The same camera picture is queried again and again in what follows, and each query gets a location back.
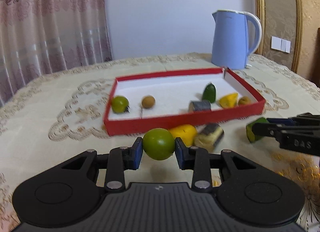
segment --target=kiwi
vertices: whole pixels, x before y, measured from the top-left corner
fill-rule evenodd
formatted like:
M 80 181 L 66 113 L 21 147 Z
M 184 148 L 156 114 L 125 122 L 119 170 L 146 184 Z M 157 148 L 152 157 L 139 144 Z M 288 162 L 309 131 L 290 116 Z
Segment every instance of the kiwi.
M 247 104 L 251 104 L 251 99 L 247 96 L 241 97 L 238 101 L 238 105 L 247 105 Z
M 155 103 L 156 103 L 156 100 L 151 95 L 145 96 L 141 101 L 141 105 L 144 109 L 152 108 L 155 105 Z

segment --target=wall switch panel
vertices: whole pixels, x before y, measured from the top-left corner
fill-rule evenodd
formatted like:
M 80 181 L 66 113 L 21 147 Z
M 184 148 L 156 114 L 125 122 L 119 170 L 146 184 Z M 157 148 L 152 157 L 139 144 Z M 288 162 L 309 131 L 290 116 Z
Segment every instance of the wall switch panel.
M 282 40 L 281 40 L 281 49 L 280 49 L 280 50 L 281 50 L 282 52 L 285 52 L 286 46 L 287 46 L 287 40 L 282 39 Z
M 285 51 L 287 53 L 290 53 L 290 45 L 291 45 L 291 42 L 287 40 L 287 43 L 286 43 L 286 46 L 285 46 Z
M 271 48 L 282 52 L 290 53 L 291 42 L 286 39 L 280 39 L 278 37 L 271 37 Z
M 281 39 L 272 36 L 271 37 L 271 48 L 275 50 L 281 50 Z

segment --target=lace tablecloth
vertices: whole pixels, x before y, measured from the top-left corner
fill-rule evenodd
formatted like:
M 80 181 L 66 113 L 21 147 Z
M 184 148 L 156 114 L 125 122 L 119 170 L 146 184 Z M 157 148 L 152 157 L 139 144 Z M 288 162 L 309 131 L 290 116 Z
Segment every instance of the lace tablecloth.
M 266 98 L 265 117 L 320 114 L 320 90 L 314 84 L 263 56 L 252 55 L 249 60 L 252 67 L 235 72 Z M 8 232 L 19 224 L 11 196 L 22 181 L 88 148 L 102 154 L 131 146 L 140 135 L 109 137 L 104 129 L 105 104 L 116 76 L 209 67 L 214 67 L 210 55 L 197 53 L 116 60 L 45 75 L 19 90 L 0 110 L 0 231 Z M 256 118 L 221 123 L 225 137 L 213 152 L 231 149 L 297 182 L 306 195 L 297 222 L 305 230 L 319 231 L 319 159 L 279 149 L 272 138 L 250 144 L 245 125 Z M 126 171 L 125 178 L 127 184 L 190 183 L 192 171 L 180 171 L 175 156 L 155 161 L 143 155 L 139 170 Z M 220 184 L 217 171 L 212 172 L 212 179 L 215 186 Z

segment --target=curtain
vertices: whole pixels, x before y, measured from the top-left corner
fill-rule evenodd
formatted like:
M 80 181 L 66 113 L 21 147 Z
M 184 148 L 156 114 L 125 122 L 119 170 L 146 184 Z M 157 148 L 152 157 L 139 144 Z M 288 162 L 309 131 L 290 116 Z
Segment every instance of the curtain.
M 104 0 L 0 0 L 0 106 L 42 74 L 109 60 Z

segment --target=black robotic gripper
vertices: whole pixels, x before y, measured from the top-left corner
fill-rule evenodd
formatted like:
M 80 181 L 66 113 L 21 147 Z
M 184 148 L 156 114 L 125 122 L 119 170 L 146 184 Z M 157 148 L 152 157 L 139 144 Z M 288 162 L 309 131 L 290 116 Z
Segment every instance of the black robotic gripper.
M 20 184 L 12 204 L 21 224 L 15 232 L 188 232 L 300 231 L 295 221 L 304 193 L 286 179 L 247 158 L 223 150 L 209 154 L 175 140 L 181 170 L 193 170 L 188 183 L 130 183 L 125 170 L 137 170 L 142 138 L 132 147 L 98 155 L 87 150 Z M 222 184 L 212 187 L 211 169 Z M 96 186 L 107 169 L 104 187 Z

